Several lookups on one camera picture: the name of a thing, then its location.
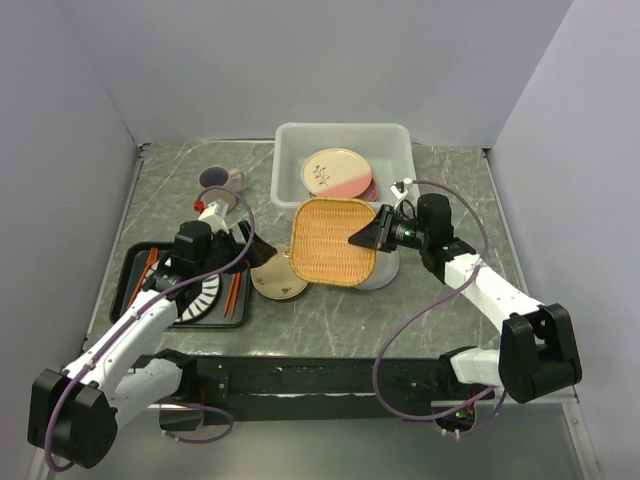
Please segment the woven bamboo plate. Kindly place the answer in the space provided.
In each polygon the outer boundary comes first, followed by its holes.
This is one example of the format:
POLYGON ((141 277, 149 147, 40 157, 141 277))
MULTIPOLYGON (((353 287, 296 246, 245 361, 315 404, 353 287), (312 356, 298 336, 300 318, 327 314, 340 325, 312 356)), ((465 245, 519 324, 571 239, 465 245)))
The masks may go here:
POLYGON ((289 262, 301 279, 316 284, 355 287, 369 278, 376 254, 348 239, 374 220, 376 211, 357 199, 313 197, 297 208, 289 262))

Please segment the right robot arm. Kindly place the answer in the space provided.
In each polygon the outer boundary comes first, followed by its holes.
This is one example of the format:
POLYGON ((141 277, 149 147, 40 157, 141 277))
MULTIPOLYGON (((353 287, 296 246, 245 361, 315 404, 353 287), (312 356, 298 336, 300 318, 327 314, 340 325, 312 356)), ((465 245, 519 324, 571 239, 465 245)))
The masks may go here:
POLYGON ((439 390, 460 398, 472 384, 498 387, 524 404, 580 383, 583 372, 568 310, 545 305, 511 285, 455 235, 451 217, 446 196, 423 194, 414 218, 384 205, 348 239, 385 253, 397 247, 417 251, 432 275, 464 295, 498 331, 496 350, 462 347, 441 355, 439 390))

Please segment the small beige floral plate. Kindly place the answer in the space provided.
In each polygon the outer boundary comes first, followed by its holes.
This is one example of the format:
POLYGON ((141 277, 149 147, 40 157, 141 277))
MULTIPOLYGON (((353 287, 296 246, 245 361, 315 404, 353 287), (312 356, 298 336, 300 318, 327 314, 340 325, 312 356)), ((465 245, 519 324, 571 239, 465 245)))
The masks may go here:
POLYGON ((271 300, 288 300, 301 294, 309 283, 291 268, 289 247, 277 246, 277 254, 264 265, 250 271, 256 291, 271 300))

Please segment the white ceramic bowl plate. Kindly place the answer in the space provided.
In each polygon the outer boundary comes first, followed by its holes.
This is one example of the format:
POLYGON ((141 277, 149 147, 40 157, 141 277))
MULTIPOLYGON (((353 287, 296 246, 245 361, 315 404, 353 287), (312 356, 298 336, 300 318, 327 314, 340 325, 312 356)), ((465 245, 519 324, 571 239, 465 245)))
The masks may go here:
POLYGON ((356 286, 359 290, 376 290, 389 284, 397 275, 400 266, 398 251, 390 253, 377 251, 375 265, 371 275, 361 284, 356 286))

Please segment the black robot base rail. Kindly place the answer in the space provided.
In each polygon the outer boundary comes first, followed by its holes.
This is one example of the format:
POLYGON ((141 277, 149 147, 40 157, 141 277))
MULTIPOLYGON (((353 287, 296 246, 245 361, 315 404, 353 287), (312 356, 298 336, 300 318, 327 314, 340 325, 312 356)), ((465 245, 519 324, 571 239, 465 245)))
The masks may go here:
MULTIPOLYGON (((221 408, 240 422, 389 417, 374 393, 373 364, 372 358, 195 356, 177 398, 221 408)), ((387 403, 419 416, 485 389, 457 382, 436 359, 420 358, 383 359, 378 385, 387 403)))

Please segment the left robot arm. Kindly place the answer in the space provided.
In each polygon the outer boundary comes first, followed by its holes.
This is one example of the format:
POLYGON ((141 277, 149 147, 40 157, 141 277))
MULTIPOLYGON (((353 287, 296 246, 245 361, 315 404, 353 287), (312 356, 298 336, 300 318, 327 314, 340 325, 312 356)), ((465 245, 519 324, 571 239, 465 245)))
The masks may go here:
POLYGON ((215 275, 261 266, 276 253, 256 233, 254 220, 232 232, 205 221, 183 223, 123 316, 89 350, 33 382, 28 442, 44 450, 50 469, 97 465, 120 428, 164 398, 184 402, 199 392, 196 360, 166 349, 139 367, 144 350, 203 293, 215 275))

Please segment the beige and pink plate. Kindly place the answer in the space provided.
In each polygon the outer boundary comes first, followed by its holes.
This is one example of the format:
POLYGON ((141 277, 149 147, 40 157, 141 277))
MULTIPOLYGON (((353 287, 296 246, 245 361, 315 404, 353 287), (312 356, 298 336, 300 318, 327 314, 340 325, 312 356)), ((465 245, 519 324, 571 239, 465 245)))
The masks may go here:
POLYGON ((330 148, 309 156, 300 169, 303 185, 317 197, 355 198, 373 178, 371 166, 360 154, 330 148))

